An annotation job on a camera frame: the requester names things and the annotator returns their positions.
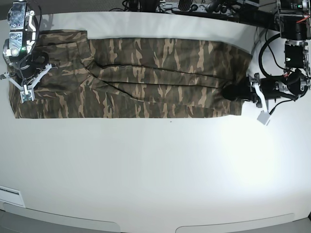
white tabletop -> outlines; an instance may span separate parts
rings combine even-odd
[[[44,16],[42,30],[89,38],[172,37],[224,41],[251,51],[256,28],[147,13]],[[9,33],[0,21],[0,44]],[[284,43],[272,44],[284,62]],[[259,72],[258,51],[250,73]],[[280,74],[269,54],[266,70]],[[0,59],[0,73],[6,71]],[[0,185],[27,208],[113,221],[122,232],[248,221],[311,209],[310,95],[277,108],[265,127],[254,104],[210,119],[14,119],[0,82]]]

camouflage fabric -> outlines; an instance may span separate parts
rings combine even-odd
[[[37,51],[50,70],[35,101],[21,103],[10,84],[16,118],[221,117],[240,115],[242,101],[221,89],[245,78],[251,55],[223,42],[112,38],[81,31],[40,35]]]

gray floor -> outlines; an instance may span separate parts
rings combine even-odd
[[[5,19],[7,12],[12,7],[12,2],[17,0],[0,0],[0,20]],[[43,14],[57,14],[68,12],[93,12],[109,11],[112,8],[122,7],[123,0],[36,0],[42,8]],[[179,0],[167,0],[167,2],[179,2]],[[275,0],[260,0],[261,4],[275,2]],[[269,11],[274,5],[263,7]]]

white table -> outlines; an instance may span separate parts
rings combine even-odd
[[[219,40],[250,51],[256,28],[146,13],[44,16],[42,29],[87,30],[89,38]],[[8,36],[0,22],[0,44]],[[272,44],[282,64],[284,43]],[[258,51],[250,73],[258,72]],[[267,52],[266,70],[280,74]],[[6,65],[0,59],[0,73]],[[15,119],[0,82],[0,185],[27,208],[103,221],[122,232],[173,233],[180,226],[248,221],[311,210],[311,95],[280,105],[270,124],[211,119]]]

camouflage pants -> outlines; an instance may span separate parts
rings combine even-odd
[[[50,70],[35,101],[21,103],[10,84],[16,118],[220,117],[240,115],[242,101],[221,89],[245,78],[251,55],[222,42],[113,38],[88,40],[86,32],[40,35]]]

